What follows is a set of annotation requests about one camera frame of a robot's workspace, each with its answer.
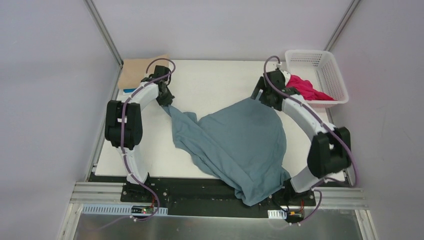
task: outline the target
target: white plastic basket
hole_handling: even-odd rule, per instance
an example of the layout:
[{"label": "white plastic basket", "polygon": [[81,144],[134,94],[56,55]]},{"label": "white plastic basket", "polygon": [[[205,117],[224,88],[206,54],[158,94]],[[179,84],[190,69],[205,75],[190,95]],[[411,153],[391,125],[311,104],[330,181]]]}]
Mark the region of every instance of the white plastic basket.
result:
[{"label": "white plastic basket", "polygon": [[320,50],[288,50],[285,52],[287,70],[303,80],[309,80],[313,88],[326,93],[335,101],[308,100],[313,108],[330,108],[349,101],[348,91],[334,55]]}]

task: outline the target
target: white work surface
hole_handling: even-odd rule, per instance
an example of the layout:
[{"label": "white work surface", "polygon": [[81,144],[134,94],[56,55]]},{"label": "white work surface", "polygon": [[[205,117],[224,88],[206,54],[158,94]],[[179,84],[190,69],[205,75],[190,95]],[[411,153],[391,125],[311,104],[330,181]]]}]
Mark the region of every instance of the white work surface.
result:
[{"label": "white work surface", "polygon": [[[197,119],[215,113],[252,95],[262,75],[263,61],[211,61],[176,60],[176,71],[168,86],[175,96],[172,105],[182,112],[194,112]],[[275,69],[270,62],[267,70]],[[294,72],[316,86],[314,72]],[[118,100],[125,100],[122,91]],[[324,121],[328,121],[324,108],[315,109]],[[285,113],[276,111],[287,137],[287,151],[282,166],[291,176],[307,166],[311,142],[302,129]],[[141,112],[143,136],[139,148],[147,162],[151,177],[208,178],[193,164],[190,155],[175,147],[172,139],[171,118],[152,101]],[[96,176],[126,176],[124,163],[117,149],[105,140],[95,170]],[[332,176],[344,181],[344,174]]]}]

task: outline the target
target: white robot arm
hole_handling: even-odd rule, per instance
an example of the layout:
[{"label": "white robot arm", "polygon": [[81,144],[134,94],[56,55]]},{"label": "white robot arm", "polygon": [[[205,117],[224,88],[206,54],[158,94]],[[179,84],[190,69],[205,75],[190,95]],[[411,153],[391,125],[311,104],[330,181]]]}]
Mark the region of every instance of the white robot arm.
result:
[{"label": "white robot arm", "polygon": [[[276,88],[291,98],[278,94],[264,77],[259,79],[251,98],[256,99],[260,92],[259,101],[261,103],[291,117],[311,141],[307,166],[299,174],[284,183],[285,190],[289,192],[289,194],[286,194],[287,198],[295,198],[296,195],[315,187],[328,175],[338,173],[349,167],[351,160],[341,144],[313,116],[313,114],[316,116],[318,114],[309,107],[303,96],[295,88],[286,87],[286,80],[291,77],[290,73],[277,68],[266,74]],[[324,122],[324,124],[350,147],[350,133],[345,127],[337,128],[329,122]]]},{"label": "white robot arm", "polygon": [[[168,89],[168,84],[171,81],[171,76],[162,79],[156,83],[149,83],[152,78],[157,79],[170,72],[169,68],[164,66],[156,66],[154,73],[150,78],[145,78],[141,81],[137,89],[143,88],[140,92],[134,95],[133,92],[124,93],[125,99],[130,98],[125,109],[125,118],[122,119],[122,111],[124,103],[119,100],[111,100],[107,103],[106,122],[104,135],[106,140],[116,147],[116,150],[124,158],[125,167],[129,173],[132,173],[138,180],[144,183],[148,177],[149,169],[146,161],[143,161],[140,148],[136,147],[143,136],[143,123],[141,112],[153,100],[161,106],[167,106],[172,103],[174,96]],[[121,147],[121,123],[124,121],[125,127],[123,130],[123,150]],[[133,177],[128,174],[127,181],[132,184],[138,184]]]}]

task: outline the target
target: gray wall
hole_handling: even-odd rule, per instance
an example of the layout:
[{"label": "gray wall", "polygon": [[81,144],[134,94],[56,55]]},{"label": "gray wall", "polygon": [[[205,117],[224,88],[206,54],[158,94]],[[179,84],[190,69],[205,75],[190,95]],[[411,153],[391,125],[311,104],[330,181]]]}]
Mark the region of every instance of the gray wall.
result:
[{"label": "gray wall", "polygon": [[424,1],[364,0],[333,51],[361,185],[382,240],[422,239]]},{"label": "gray wall", "polygon": [[55,239],[118,67],[84,1],[0,3],[0,239]]},{"label": "gray wall", "polygon": [[265,60],[325,48],[351,0],[94,2],[123,58]]}]

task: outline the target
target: purple cable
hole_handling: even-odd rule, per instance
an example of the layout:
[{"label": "purple cable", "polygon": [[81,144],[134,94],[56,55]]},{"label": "purple cable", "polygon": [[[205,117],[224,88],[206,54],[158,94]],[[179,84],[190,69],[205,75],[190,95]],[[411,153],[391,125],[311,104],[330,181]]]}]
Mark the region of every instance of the purple cable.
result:
[{"label": "purple cable", "polygon": [[[351,150],[346,145],[346,143],[343,140],[341,140],[340,137],[337,136],[329,128],[329,126],[327,126],[323,122],[323,120],[320,118],[320,116],[318,116],[310,107],[308,107],[307,105],[304,105],[301,101],[299,101],[296,98],[288,95],[287,93],[282,92],[281,90],[279,90],[278,88],[276,88],[276,86],[274,86],[274,84],[271,82],[271,80],[268,78],[268,75],[267,75],[267,64],[273,58],[276,58],[278,60],[278,63],[281,63],[280,58],[278,56],[275,56],[274,55],[274,56],[268,57],[268,59],[265,61],[265,64],[263,65],[263,77],[266,79],[266,81],[271,86],[271,88],[274,89],[278,94],[280,94],[283,97],[288,98],[288,99],[290,99],[290,100],[298,103],[300,106],[302,106],[303,108],[305,108],[313,116],[313,118],[315,118],[318,121],[318,123],[321,124],[321,126],[323,128],[325,128],[325,130],[327,130],[327,132],[329,132],[333,136],[333,138],[335,138],[341,144],[341,146],[347,152],[347,155],[349,156],[350,162],[352,163],[352,167],[353,167],[353,171],[354,171],[354,176],[355,176],[355,183],[352,184],[352,187],[355,188],[358,185],[358,183],[359,183],[359,178],[358,178],[358,169],[357,169],[356,162],[355,162],[354,156],[352,155]],[[336,180],[336,179],[334,179],[332,177],[326,177],[326,179],[330,179],[330,180],[335,181],[335,182],[343,183],[342,181]]]},{"label": "purple cable", "polygon": [[[350,162],[352,163],[352,167],[353,167],[353,171],[354,171],[354,176],[355,176],[355,183],[354,184],[352,184],[352,187],[354,188],[354,187],[356,187],[357,185],[358,185],[358,182],[359,182],[359,179],[358,179],[358,170],[357,170],[357,166],[356,166],[356,162],[355,162],[355,159],[354,159],[354,156],[352,155],[352,152],[351,152],[351,150],[349,149],[349,147],[346,145],[346,143],[345,142],[343,142],[341,139],[340,139],[340,137],[339,136],[337,136],[324,122],[323,122],[323,120],[320,118],[320,116],[318,116],[310,107],[308,107],[307,105],[304,105],[301,101],[299,101],[299,100],[297,100],[296,98],[294,98],[294,97],[292,97],[292,96],[290,96],[290,95],[288,95],[288,94],[286,94],[286,93],[284,93],[284,92],[282,92],[281,90],[279,90],[276,86],[274,86],[274,84],[271,82],[271,80],[269,79],[269,77],[268,77],[268,75],[267,75],[267,64],[268,64],[268,62],[271,60],[271,59],[273,59],[273,58],[276,58],[277,60],[278,60],[278,63],[280,64],[281,63],[281,61],[280,61],[280,58],[278,57],[278,56],[270,56],[270,57],[268,57],[268,59],[265,61],[265,64],[263,65],[263,77],[266,79],[266,82],[271,86],[271,88],[272,89],[274,89],[278,94],[280,94],[281,96],[283,96],[283,97],[285,97],[285,98],[288,98],[288,99],[290,99],[290,100],[292,100],[292,101],[294,101],[295,103],[298,103],[300,106],[302,106],[303,108],[305,108],[317,121],[318,121],[318,123],[319,124],[321,124],[321,126],[325,129],[325,130],[327,130],[327,132],[329,132],[340,144],[341,144],[341,146],[344,148],[344,150],[347,152],[347,155],[349,156],[349,158],[350,158]],[[326,177],[325,179],[329,179],[329,180],[332,180],[332,181],[335,181],[335,182],[339,182],[339,183],[341,183],[341,184],[344,184],[344,182],[342,182],[342,181],[339,181],[339,180],[337,180],[337,179],[334,179],[334,178],[332,178],[332,177]],[[324,182],[324,180],[320,180],[319,182],[317,182],[315,185],[313,185],[312,187],[311,187],[311,189],[313,189],[313,188],[315,188],[315,187],[317,187],[317,186],[319,186],[319,185],[321,185],[322,183]],[[315,207],[315,209],[305,218],[305,219],[303,219],[302,221],[300,221],[299,223],[304,223],[306,220],[308,220],[308,219],[310,219],[311,217],[312,217],[312,215],[314,215],[315,214],[315,212],[318,210],[318,208],[320,207],[320,205],[321,205],[321,201],[322,201],[322,199],[323,199],[323,193],[320,191],[320,190],[318,190],[318,189],[314,189],[313,190],[314,192],[318,192],[319,193],[319,201],[318,201],[318,204],[316,205],[316,207]]]},{"label": "purple cable", "polygon": [[161,57],[161,58],[157,58],[157,59],[155,59],[155,60],[153,60],[148,66],[147,66],[147,69],[146,69],[146,74],[148,73],[148,71],[149,71],[149,68],[150,68],[150,66],[154,63],[154,62],[156,62],[156,61],[159,61],[159,60],[166,60],[166,61],[168,61],[168,62],[170,62],[171,64],[172,64],[172,66],[173,66],[173,69],[172,69],[172,71],[170,71],[168,74],[165,74],[165,75],[163,75],[163,76],[161,76],[161,77],[158,77],[158,78],[155,78],[155,79],[153,79],[153,80],[151,80],[151,81],[149,81],[149,82],[147,82],[146,83],[146,85],[144,85],[144,86],[141,86],[141,87],[139,87],[138,89],[136,89],[132,94],[131,94],[131,97],[129,97],[129,98],[127,98],[126,100],[125,100],[125,102],[123,103],[123,107],[122,107],[122,117],[121,117],[121,119],[122,119],[122,121],[121,121],[121,130],[120,130],[120,148],[121,148],[121,150],[122,150],[122,154],[123,154],[123,163],[124,163],[124,165],[125,165],[125,168],[126,168],[126,171],[128,172],[128,174],[131,176],[131,178],[132,179],[134,179],[134,181],[136,181],[139,185],[141,185],[143,188],[145,188],[145,189],[147,189],[149,192],[151,192],[151,194],[154,196],[154,198],[156,199],[156,201],[157,201],[157,208],[156,208],[156,210],[152,213],[152,214],[150,214],[148,217],[146,217],[146,218],[143,218],[143,219],[139,219],[138,221],[139,222],[142,222],[142,221],[146,221],[146,220],[149,220],[151,217],[153,217],[153,215],[155,215],[156,213],[158,213],[158,211],[159,211],[159,208],[160,208],[160,206],[161,206],[161,203],[160,203],[160,201],[159,201],[159,197],[158,197],[158,195],[156,195],[156,193],[152,190],[152,189],[150,189],[150,187],[148,187],[148,186],[146,186],[146,185],[144,185],[143,183],[142,183],[142,181],[140,181],[134,174],[133,174],[133,172],[131,171],[131,169],[130,169],[130,166],[128,165],[128,160],[127,160],[127,156],[126,156],[126,152],[125,152],[125,148],[124,148],[124,129],[125,129],[125,121],[124,121],[124,119],[125,119],[125,111],[126,111],[126,108],[127,108],[127,104],[130,102],[130,100],[132,99],[132,98],[134,98],[141,90],[143,90],[145,87],[147,87],[148,85],[150,85],[150,84],[153,84],[153,83],[155,83],[155,82],[157,82],[157,81],[160,81],[160,80],[162,80],[162,79],[165,79],[165,78],[167,78],[167,77],[169,77],[171,74],[173,74],[174,73],[174,71],[175,71],[175,68],[176,68],[176,66],[175,66],[175,63],[172,61],[172,60],[170,60],[170,59],[167,59],[167,58],[163,58],[163,57]]},{"label": "purple cable", "polygon": [[308,219],[311,219],[312,215],[314,215],[315,212],[318,210],[318,208],[320,208],[321,202],[323,201],[323,192],[321,190],[318,190],[318,189],[315,189],[313,191],[319,193],[319,200],[318,200],[318,203],[316,204],[316,207],[314,208],[314,210],[307,217],[305,217],[302,221],[300,221],[300,223],[302,223],[302,224],[304,222],[306,222]]}]

